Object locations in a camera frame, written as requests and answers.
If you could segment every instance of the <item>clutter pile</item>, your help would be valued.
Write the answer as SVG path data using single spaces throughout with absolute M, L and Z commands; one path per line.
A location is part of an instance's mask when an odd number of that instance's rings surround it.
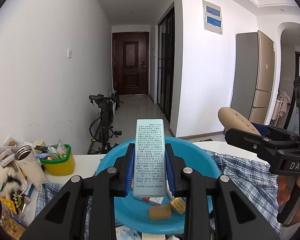
M 60 175 L 74 171 L 71 147 L 60 140 L 46 146 L 43 140 L 21 143 L 8 136 L 0 147 L 0 225 L 10 238 L 19 240 L 26 230 L 23 217 L 31 194 L 48 181 L 44 169 L 53 164 Z

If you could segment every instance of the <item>white table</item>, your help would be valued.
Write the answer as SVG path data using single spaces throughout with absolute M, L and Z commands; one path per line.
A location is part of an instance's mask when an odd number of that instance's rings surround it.
M 259 159 L 255 153 L 234 147 L 232 145 L 227 144 L 226 142 L 207 141 L 207 142 L 196 142 L 194 144 L 200 147 L 201 149 L 209 150 L 215 153 L 229 154 L 231 156 L 245 158 L 245 159 L 268 164 L 268 162 Z
M 207 141 L 207 142 L 196 142 L 194 144 L 202 149 L 210 150 L 215 153 L 229 154 L 236 157 L 267 163 L 259 159 L 255 153 L 248 152 L 246 150 L 242 150 L 237 147 L 228 145 L 226 142 Z M 74 175 L 79 175 L 82 178 L 91 177 L 96 171 L 96 169 L 98 168 L 100 161 L 104 156 L 105 156 L 104 154 L 74 155 L 75 168 L 73 174 L 67 176 L 51 176 L 50 174 L 46 173 L 47 178 L 50 182 L 65 184 Z M 38 193 L 39 193 L 38 190 L 33 191 L 31 195 L 31 203 L 29 204 L 29 209 L 25 215 L 25 221 L 29 224 L 34 219 Z
M 74 172 L 71 175 L 66 176 L 52 176 L 47 171 L 45 171 L 47 175 L 47 179 L 49 182 L 66 184 L 66 182 L 74 175 L 79 175 L 83 179 L 91 177 L 96 169 L 98 168 L 101 159 L 105 156 L 105 154 L 99 155 L 73 155 L 75 161 Z M 28 210 L 24 217 L 26 223 L 30 224 L 35 215 L 35 208 L 37 205 L 37 197 L 39 191 L 34 189 L 31 195 L 31 202 L 29 203 Z

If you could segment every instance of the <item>electrical panel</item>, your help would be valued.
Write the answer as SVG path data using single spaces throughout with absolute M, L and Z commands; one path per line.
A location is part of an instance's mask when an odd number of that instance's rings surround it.
M 221 8 L 213 3 L 202 0 L 204 29 L 222 35 Z

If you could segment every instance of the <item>refrigerator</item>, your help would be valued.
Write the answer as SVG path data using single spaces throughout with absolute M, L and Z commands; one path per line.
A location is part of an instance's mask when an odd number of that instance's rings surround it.
M 263 32 L 236 35 L 236 65 L 231 108 L 263 124 L 274 80 L 274 43 Z

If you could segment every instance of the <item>blue checkered fabric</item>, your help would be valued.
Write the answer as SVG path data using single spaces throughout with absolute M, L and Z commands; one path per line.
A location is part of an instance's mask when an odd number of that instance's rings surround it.
M 207 153 L 217 164 L 220 173 L 227 175 L 239 187 L 279 234 L 280 224 L 276 219 L 278 213 L 276 176 L 269 173 L 269 165 L 211 151 Z M 42 185 L 37 199 L 36 216 L 61 187 L 62 185 L 56 183 Z M 88 239 L 89 234 L 90 210 L 91 199 L 86 216 L 85 239 Z

